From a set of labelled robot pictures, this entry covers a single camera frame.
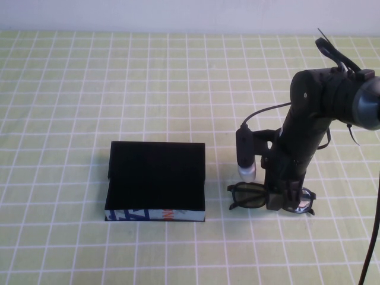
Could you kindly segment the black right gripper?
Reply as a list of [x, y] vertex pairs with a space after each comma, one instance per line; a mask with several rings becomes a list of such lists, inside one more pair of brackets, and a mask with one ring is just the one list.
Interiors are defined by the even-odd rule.
[[278, 211], [296, 210], [300, 203], [303, 181], [312, 157], [322, 141], [321, 132], [300, 129], [278, 129], [269, 153], [262, 158], [264, 185], [270, 192], [266, 208]]

